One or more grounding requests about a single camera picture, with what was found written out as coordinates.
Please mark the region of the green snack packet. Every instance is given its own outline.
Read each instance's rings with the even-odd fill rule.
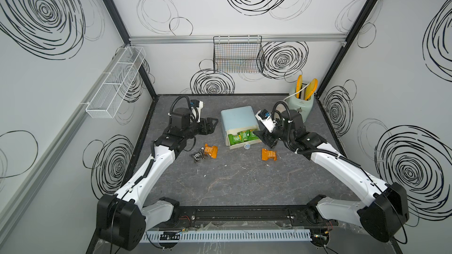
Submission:
[[[253,129],[250,130],[250,133],[249,133],[249,136],[248,136],[248,141],[259,139],[259,138],[253,133],[253,131],[257,131],[257,129],[256,129],[256,128],[253,128]]]
[[[249,130],[240,132],[240,137],[243,139],[243,142],[248,141],[249,133],[250,133]]]
[[[231,144],[231,145],[243,142],[240,134],[237,134],[237,135],[228,134],[227,137],[229,138],[229,144]]]

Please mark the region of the white cable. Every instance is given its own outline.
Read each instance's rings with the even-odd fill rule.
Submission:
[[[288,97],[284,98],[284,99],[283,99],[283,101],[284,101],[284,100],[286,100],[286,99],[288,99],[289,97],[292,97],[292,96],[294,96],[295,94],[297,94],[297,93],[301,92],[301,91],[302,91],[303,89],[307,88],[307,87],[308,87],[308,85],[309,85],[309,84],[305,85],[305,86],[304,86],[304,87],[303,87],[302,89],[300,89],[300,90],[299,90],[299,91],[297,91],[296,93],[294,93],[294,94],[292,94],[292,95],[289,95]]]

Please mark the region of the wall shelf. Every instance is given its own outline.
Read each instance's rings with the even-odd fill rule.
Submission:
[[[128,46],[125,49],[88,103],[86,112],[91,117],[114,118],[145,57],[146,53],[142,47]]]

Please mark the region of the black cable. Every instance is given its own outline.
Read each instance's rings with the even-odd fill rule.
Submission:
[[[367,174],[367,172],[366,172],[366,171],[361,167],[361,165],[359,165],[358,163],[355,163],[355,162],[353,162],[352,160],[350,160],[350,159],[348,159],[348,158],[346,158],[346,157],[344,157],[344,156],[342,156],[342,155],[338,155],[338,154],[336,154],[336,153],[334,153],[334,152],[331,152],[331,151],[325,150],[325,149],[309,149],[309,150],[304,150],[304,151],[297,152],[297,154],[309,154],[309,153],[316,153],[316,152],[317,152],[317,153],[320,152],[320,153],[325,153],[325,154],[332,155],[332,156],[334,156],[334,157],[336,157],[336,158],[338,158],[338,159],[341,159],[342,161],[345,161],[345,162],[347,162],[347,163],[349,163],[349,164],[351,164],[351,165],[353,165],[353,166],[355,166],[355,167],[361,169],[361,171],[363,171],[363,173],[367,176],[367,178],[369,178],[369,180],[376,186],[376,188],[378,189],[378,191],[380,191],[380,193],[386,198],[386,200],[387,200],[389,203],[391,203],[391,201],[386,197],[386,195],[383,193],[383,191],[381,191],[380,187],[378,187],[378,185],[375,184],[375,183],[373,182],[373,180],[369,177],[369,175]],[[393,211],[395,212],[395,214],[397,215],[397,211],[396,211],[396,209],[394,208],[394,206],[392,205],[392,203],[391,203],[391,207],[392,207]],[[401,221],[400,218],[399,218],[399,215],[397,215],[397,219],[399,220],[400,226],[401,226],[402,229],[403,229],[403,233],[404,233],[404,235],[405,235],[405,242],[401,242],[401,241],[399,241],[398,239],[396,239],[395,237],[394,237],[394,239],[395,239],[397,242],[399,242],[400,244],[407,244],[407,243],[408,243],[408,237],[407,237],[407,235],[406,235],[405,227],[403,226],[402,221]]]
[[[163,249],[163,247],[157,246],[157,245],[152,243],[152,241],[150,240],[149,236],[147,236],[147,232],[146,231],[144,232],[144,234],[146,234],[146,238],[147,238],[147,240],[149,240],[149,242],[152,244],[152,246],[154,246],[155,248],[158,248],[158,249]]]
[[[366,171],[365,171],[363,168],[361,168],[361,167],[359,167],[359,168],[361,169],[361,171],[363,171],[363,173],[366,174],[367,178],[369,178],[370,181],[373,183],[373,180],[369,177],[369,175],[366,173]],[[386,194],[384,194],[383,191],[381,191],[380,187],[378,187],[378,185],[375,184],[375,183],[374,183],[374,185],[376,186],[376,188],[378,188],[378,191],[380,191],[380,193],[386,198],[386,200],[387,200],[389,203],[391,203],[391,201],[386,197]],[[399,241],[398,239],[396,239],[395,237],[394,237],[394,239],[395,239],[398,243],[400,243],[400,244],[407,244],[407,243],[408,243],[408,237],[407,237],[407,235],[406,235],[405,227],[403,226],[402,221],[400,220],[399,215],[397,214],[397,211],[396,211],[396,209],[394,208],[394,206],[392,205],[392,203],[391,203],[391,207],[392,207],[393,211],[395,212],[395,215],[397,216],[397,219],[399,220],[400,226],[401,226],[402,229],[403,229],[403,234],[405,235],[405,242],[401,242],[401,241]]]
[[[279,116],[279,119],[280,120],[282,120],[283,118],[281,117],[281,112],[279,112],[278,110],[275,110],[275,113],[277,113],[278,114],[278,116]]]
[[[328,248],[329,250],[333,251],[334,253],[339,254],[339,253],[337,253],[336,251],[332,250],[330,247],[328,247],[328,246],[323,246],[323,249],[325,250],[325,252],[326,252],[327,254],[329,254],[328,251],[326,251],[327,248]]]
[[[196,117],[193,120],[194,122],[197,122],[199,119],[199,112],[198,112],[198,108],[196,106],[193,106],[193,109],[195,109],[195,113],[196,113]]]
[[[191,151],[191,150],[193,149],[193,147],[195,147],[195,144],[196,144],[196,137],[193,137],[193,145],[192,145],[192,148],[190,148],[190,150],[185,150],[185,149],[184,149],[184,151]]]
[[[282,106],[284,106],[284,108],[286,109],[287,112],[287,117],[289,118],[289,121],[292,121],[292,116],[290,115],[290,111],[289,111],[289,107],[287,106],[287,103],[283,100],[279,100],[276,101],[276,103],[273,105],[273,110],[272,110],[272,120],[275,119],[275,111],[276,111],[276,107],[281,104]]]
[[[152,168],[152,165],[155,162],[155,148],[154,148],[154,141],[150,144],[150,155],[153,159],[149,161],[149,164],[147,164],[146,171],[144,172],[143,178],[147,178],[147,175],[149,174],[150,169]]]
[[[308,149],[308,150],[297,151],[297,154],[310,154],[310,153],[325,153],[325,154],[329,154],[329,155],[331,155],[331,156],[333,156],[335,158],[341,159],[342,161],[347,162],[347,163],[349,163],[349,164],[351,164],[351,165],[353,165],[353,166],[355,166],[357,168],[361,168],[361,165],[359,165],[358,163],[353,162],[352,160],[344,157],[343,155],[336,154],[336,153],[334,153],[332,151],[329,151],[329,150],[326,150],[326,149],[318,149],[318,148],[316,148],[316,149]]]
[[[127,192],[126,193],[124,193],[124,195],[121,197],[121,200],[124,198],[124,196],[126,196],[126,194],[127,194]],[[116,213],[116,210],[117,210],[117,207],[119,206],[119,201],[116,203],[116,207],[115,207],[115,209],[114,209],[114,211],[113,211],[113,215],[112,215],[112,224],[111,224],[111,227],[112,227],[112,233],[111,233],[111,241],[110,241],[110,254],[112,254],[112,250],[113,250],[113,221],[114,221],[114,215],[115,215],[115,213]]]
[[[181,100],[182,98],[185,98],[186,100],[187,100],[187,105],[188,105],[188,107],[189,107],[189,110],[190,110],[190,115],[194,118],[195,116],[193,115],[193,112],[192,112],[192,105],[191,105],[191,101],[190,101],[190,98],[188,97],[188,95],[181,95],[181,96],[178,96],[177,98],[176,98],[176,100],[174,100],[174,102],[172,103],[172,105],[171,105],[171,107],[170,107],[170,109],[169,109],[169,122],[171,122],[171,115],[173,114],[173,109],[174,109],[174,106],[176,105],[176,103],[179,101],[179,100]]]

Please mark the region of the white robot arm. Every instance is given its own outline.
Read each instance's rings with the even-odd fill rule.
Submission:
[[[189,108],[173,111],[176,102],[182,98],[187,99]],[[189,100],[186,95],[176,99],[169,112],[169,125],[152,144],[148,159],[115,194],[105,194],[99,200],[93,239],[101,238],[132,250],[146,230],[163,222],[177,223],[177,201],[161,198],[155,204],[143,207],[144,201],[161,174],[185,148],[187,139],[197,134],[213,133],[218,120],[200,118],[202,107],[201,101]],[[359,202],[350,202],[317,196],[308,205],[314,205],[321,220],[335,219],[356,224],[380,241],[388,241],[408,220],[406,192],[401,186],[397,183],[390,186],[365,172],[324,138],[306,132],[302,117],[296,111],[286,109],[280,113],[278,121],[274,119],[274,113],[266,110],[259,111],[256,117],[266,127],[255,132],[264,144],[274,147],[278,140],[283,140],[288,149],[306,155],[324,167],[359,197]]]

